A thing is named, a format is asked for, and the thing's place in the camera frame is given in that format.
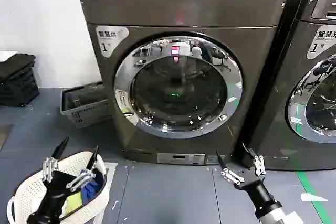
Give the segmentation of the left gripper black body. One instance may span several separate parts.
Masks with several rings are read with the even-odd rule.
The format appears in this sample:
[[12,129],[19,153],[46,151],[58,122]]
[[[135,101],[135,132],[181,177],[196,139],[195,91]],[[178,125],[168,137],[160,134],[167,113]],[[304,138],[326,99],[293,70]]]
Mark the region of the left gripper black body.
[[72,192],[66,185],[76,177],[61,171],[52,172],[52,180],[43,181],[46,193],[38,209],[29,215],[27,223],[60,223],[62,207]]

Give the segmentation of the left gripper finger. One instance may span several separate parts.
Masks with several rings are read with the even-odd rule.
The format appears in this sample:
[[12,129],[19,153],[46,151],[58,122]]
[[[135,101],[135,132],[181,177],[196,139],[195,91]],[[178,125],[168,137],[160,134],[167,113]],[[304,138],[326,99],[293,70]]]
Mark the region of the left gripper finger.
[[87,183],[95,178],[96,175],[93,170],[95,169],[97,163],[98,150],[99,146],[97,146],[92,153],[86,168],[75,179],[73,179],[66,185],[67,189],[69,189],[70,191],[76,191],[85,187]]
[[50,183],[52,181],[52,173],[58,170],[58,161],[61,158],[67,144],[69,137],[66,136],[64,140],[56,146],[50,157],[46,157],[42,165],[42,181]]

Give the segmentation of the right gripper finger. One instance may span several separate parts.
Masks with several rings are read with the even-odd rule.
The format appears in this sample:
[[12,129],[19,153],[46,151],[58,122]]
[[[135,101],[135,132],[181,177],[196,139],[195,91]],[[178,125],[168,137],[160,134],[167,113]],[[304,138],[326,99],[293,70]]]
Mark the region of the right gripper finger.
[[265,170],[264,157],[262,155],[257,155],[252,148],[249,148],[248,150],[254,160],[256,176],[265,175],[266,170]]
[[236,173],[234,173],[232,170],[228,169],[226,164],[224,164],[224,161],[219,154],[219,152],[216,152],[218,163],[222,169],[221,175],[230,183],[233,183],[235,185],[241,185],[242,183],[245,182],[245,179]]

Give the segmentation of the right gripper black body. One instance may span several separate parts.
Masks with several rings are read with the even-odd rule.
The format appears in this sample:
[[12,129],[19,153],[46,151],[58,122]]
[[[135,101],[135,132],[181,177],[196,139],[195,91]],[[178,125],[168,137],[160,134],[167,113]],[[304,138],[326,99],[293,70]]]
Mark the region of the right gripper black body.
[[274,196],[264,185],[265,178],[262,176],[247,176],[240,185],[235,184],[238,190],[245,191],[255,207],[255,216],[263,217],[273,210],[282,207],[282,204],[275,200]]

